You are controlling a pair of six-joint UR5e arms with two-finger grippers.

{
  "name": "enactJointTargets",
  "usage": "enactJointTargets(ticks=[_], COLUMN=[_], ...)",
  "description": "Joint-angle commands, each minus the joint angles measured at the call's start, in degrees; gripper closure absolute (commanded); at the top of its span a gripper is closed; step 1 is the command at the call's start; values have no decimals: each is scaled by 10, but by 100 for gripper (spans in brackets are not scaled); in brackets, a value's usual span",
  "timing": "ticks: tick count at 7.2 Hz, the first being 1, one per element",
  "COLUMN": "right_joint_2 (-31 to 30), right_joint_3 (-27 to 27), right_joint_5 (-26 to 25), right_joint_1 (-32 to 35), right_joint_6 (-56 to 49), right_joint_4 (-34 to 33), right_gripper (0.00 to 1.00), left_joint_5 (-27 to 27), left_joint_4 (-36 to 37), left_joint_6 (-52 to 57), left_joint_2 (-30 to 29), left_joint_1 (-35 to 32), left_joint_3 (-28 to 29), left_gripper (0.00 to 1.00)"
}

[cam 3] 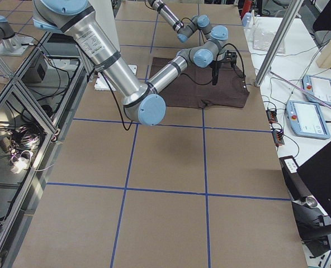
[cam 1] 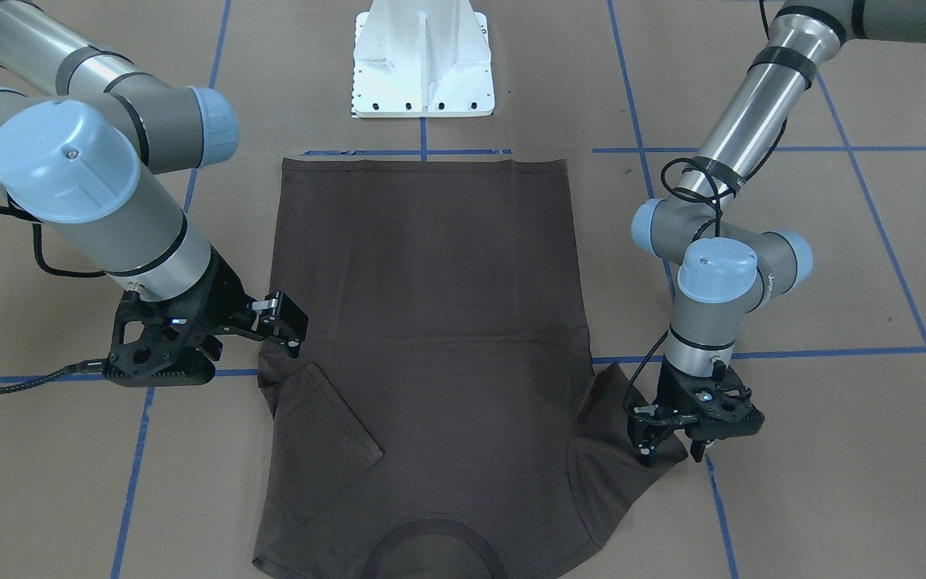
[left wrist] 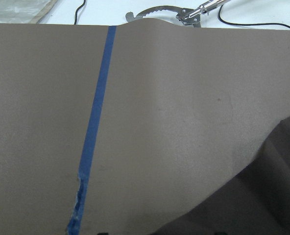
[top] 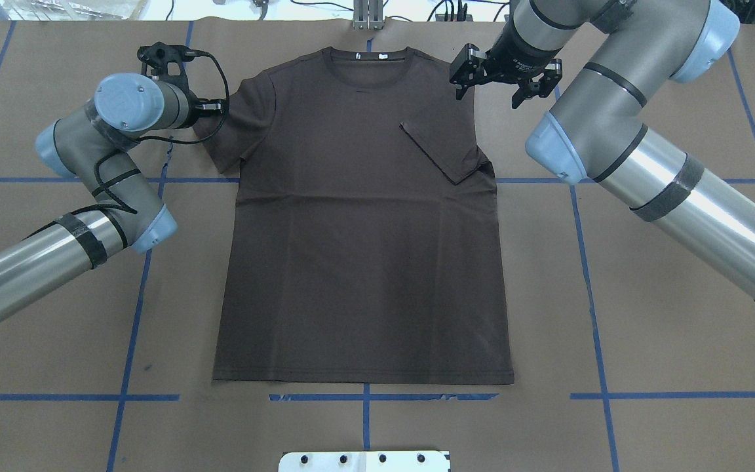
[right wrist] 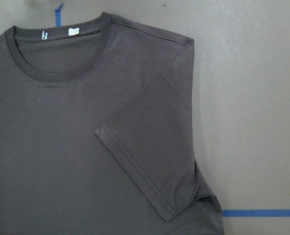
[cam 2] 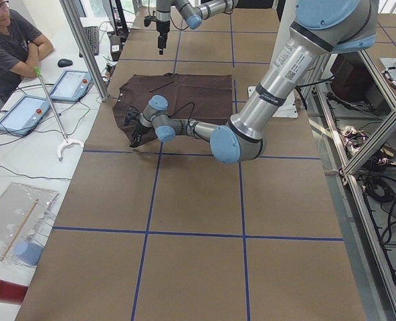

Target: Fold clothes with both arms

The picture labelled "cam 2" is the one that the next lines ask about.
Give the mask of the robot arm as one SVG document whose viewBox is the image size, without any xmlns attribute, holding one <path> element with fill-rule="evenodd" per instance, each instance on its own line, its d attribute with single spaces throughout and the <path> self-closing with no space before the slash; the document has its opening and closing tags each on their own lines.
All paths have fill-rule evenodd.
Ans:
<svg viewBox="0 0 396 321">
<path fill-rule="evenodd" d="M 174 7 L 190 29 L 197 29 L 204 20 L 220 13 L 231 13 L 237 7 L 238 0 L 215 0 L 197 7 L 187 0 L 156 1 L 155 14 L 151 16 L 156 22 L 159 54 L 163 55 L 167 47 L 171 26 L 171 8 Z"/>
<path fill-rule="evenodd" d="M 141 145 L 150 129 L 161 142 L 177 135 L 206 140 L 213 156 L 225 163 L 258 158 L 266 148 L 262 130 L 298 85 L 316 58 L 323 54 L 351 53 L 371 47 L 376 39 L 377 1 L 295 1 L 290 37 L 241 112 L 223 126 L 167 114 L 167 99 L 156 95 L 138 116 L 130 145 Z"/>
</svg>

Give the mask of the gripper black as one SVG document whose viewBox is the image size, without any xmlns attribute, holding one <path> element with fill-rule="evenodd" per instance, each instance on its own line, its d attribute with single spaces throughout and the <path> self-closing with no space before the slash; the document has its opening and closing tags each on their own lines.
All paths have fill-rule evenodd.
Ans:
<svg viewBox="0 0 396 321">
<path fill-rule="evenodd" d="M 157 31 L 159 32 L 158 36 L 158 49 L 159 54 L 163 55 L 164 50 L 167 47 L 167 36 L 170 32 L 170 21 L 157 21 Z"/>
<path fill-rule="evenodd" d="M 142 136 L 150 132 L 151 127 L 145 126 L 140 122 L 135 124 L 134 132 L 132 133 L 130 147 L 136 148 L 142 144 Z"/>
</svg>

